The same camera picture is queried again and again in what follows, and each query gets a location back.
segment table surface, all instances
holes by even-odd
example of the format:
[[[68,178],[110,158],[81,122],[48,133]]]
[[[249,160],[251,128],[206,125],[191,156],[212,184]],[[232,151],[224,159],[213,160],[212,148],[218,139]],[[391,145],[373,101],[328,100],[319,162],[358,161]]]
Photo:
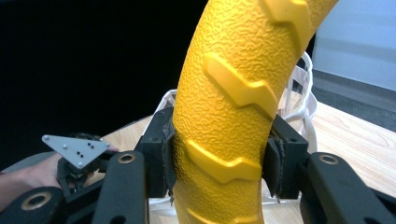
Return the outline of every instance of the table surface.
[[[132,150],[150,118],[134,122],[104,139],[120,151]],[[342,157],[367,186],[396,197],[396,133],[322,103],[318,103],[313,123],[318,151]],[[263,212],[266,223],[303,223],[298,203],[266,204]],[[152,212],[150,221],[178,223],[177,217]]]

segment textured rubber surface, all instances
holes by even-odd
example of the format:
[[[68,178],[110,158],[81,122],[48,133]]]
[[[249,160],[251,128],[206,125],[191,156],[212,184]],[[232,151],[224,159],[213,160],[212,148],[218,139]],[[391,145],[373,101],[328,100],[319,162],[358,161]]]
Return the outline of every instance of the textured rubber surface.
[[[263,223],[261,161],[278,101],[335,2],[208,2],[173,116],[180,223]]]

